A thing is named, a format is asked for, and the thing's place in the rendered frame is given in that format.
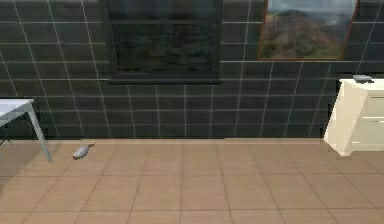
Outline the black framed window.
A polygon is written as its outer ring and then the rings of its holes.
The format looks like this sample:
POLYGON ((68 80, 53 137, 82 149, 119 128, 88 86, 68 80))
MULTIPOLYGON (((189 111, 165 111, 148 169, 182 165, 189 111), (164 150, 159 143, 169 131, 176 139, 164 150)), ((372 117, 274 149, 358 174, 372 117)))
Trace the black framed window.
POLYGON ((223 0, 100 0, 111 84, 220 82, 223 0))

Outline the grey bottle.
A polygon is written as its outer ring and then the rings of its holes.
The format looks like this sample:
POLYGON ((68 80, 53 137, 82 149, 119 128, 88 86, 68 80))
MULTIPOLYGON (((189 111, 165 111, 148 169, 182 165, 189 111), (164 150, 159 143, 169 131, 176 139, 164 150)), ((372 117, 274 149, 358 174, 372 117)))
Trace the grey bottle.
POLYGON ((72 158, 74 160, 78 160, 78 159, 81 159, 83 157, 85 157, 89 150, 93 147, 93 144, 88 144, 88 145, 84 145, 84 146, 81 146, 79 147, 73 154, 72 158))

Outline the framed landscape picture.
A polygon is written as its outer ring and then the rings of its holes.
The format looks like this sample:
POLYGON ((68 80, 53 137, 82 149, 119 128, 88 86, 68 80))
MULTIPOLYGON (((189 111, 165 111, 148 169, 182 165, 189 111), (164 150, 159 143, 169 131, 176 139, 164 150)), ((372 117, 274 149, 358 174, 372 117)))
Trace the framed landscape picture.
POLYGON ((266 0, 258 59, 341 60, 360 0, 266 0))

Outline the cream chest of drawers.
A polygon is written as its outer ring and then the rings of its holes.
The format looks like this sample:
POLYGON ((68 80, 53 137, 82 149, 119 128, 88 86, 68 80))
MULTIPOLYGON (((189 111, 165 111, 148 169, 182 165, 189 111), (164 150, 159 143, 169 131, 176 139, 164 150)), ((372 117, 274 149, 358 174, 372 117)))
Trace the cream chest of drawers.
POLYGON ((364 84, 354 79, 339 82, 323 140, 341 156, 384 151, 384 79, 364 84))

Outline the small grey flat object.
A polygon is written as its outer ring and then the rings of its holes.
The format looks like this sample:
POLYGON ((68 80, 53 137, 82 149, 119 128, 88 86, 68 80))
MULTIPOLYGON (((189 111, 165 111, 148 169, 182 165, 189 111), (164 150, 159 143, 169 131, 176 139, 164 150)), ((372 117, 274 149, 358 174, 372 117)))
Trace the small grey flat object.
POLYGON ((368 75, 354 75, 353 79, 356 83, 373 83, 372 77, 368 75))

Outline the grey metal table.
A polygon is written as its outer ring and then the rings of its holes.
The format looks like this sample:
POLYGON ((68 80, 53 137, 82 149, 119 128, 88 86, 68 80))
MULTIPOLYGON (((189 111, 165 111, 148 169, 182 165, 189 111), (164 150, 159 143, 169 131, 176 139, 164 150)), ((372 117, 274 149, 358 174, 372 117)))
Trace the grey metal table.
POLYGON ((48 150, 44 134, 36 117, 33 108, 33 102, 33 99, 0 99, 0 127, 27 113, 36 133, 36 136, 42 146, 42 150, 45 154, 45 157, 48 162, 51 162, 51 154, 48 150))

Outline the black chair leg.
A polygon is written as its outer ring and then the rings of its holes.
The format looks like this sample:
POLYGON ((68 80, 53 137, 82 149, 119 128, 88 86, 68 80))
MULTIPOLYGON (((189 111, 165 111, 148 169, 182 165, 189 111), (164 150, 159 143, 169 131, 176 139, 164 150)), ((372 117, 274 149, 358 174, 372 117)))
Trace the black chair leg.
POLYGON ((8 132, 6 129, 1 129, 0 130, 0 146, 4 143, 8 142, 11 143, 10 138, 8 136, 8 132))

